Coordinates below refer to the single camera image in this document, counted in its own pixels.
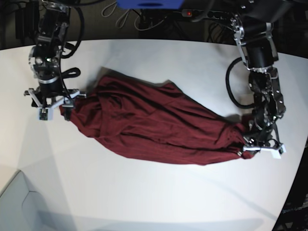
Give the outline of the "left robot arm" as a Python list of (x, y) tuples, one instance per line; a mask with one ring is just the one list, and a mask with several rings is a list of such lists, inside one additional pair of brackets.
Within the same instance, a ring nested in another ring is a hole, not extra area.
[[(248, 127), (243, 151), (250, 154), (266, 151), (275, 159), (280, 159), (286, 152), (276, 125), (277, 120), (283, 118), (286, 107), (278, 70), (274, 67), (279, 58), (272, 31), (274, 22), (293, 3), (292, 0), (237, 0), (230, 10), (233, 39), (240, 57), (229, 65), (225, 83), (231, 101), (240, 109), (250, 110), (243, 116)], [(231, 70), (239, 62), (243, 62), (249, 71), (248, 85), (254, 101), (247, 105), (235, 99), (230, 86)]]

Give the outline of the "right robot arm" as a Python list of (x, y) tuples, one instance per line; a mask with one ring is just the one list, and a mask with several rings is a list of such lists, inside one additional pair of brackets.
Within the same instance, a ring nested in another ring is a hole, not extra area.
[[(84, 35), (84, 16), (76, 0), (48, 0), (46, 3), (46, 12), (38, 24), (37, 42), (28, 57), (38, 87), (25, 90), (24, 95), (31, 97), (31, 106), (37, 109), (39, 120), (52, 120), (54, 110), (60, 108), (68, 121), (75, 99), (87, 95), (66, 87), (64, 80), (80, 76), (81, 71), (74, 67), (63, 72), (61, 60), (77, 51)], [(76, 9), (80, 18), (80, 33), (75, 45), (66, 42), (71, 8)]]

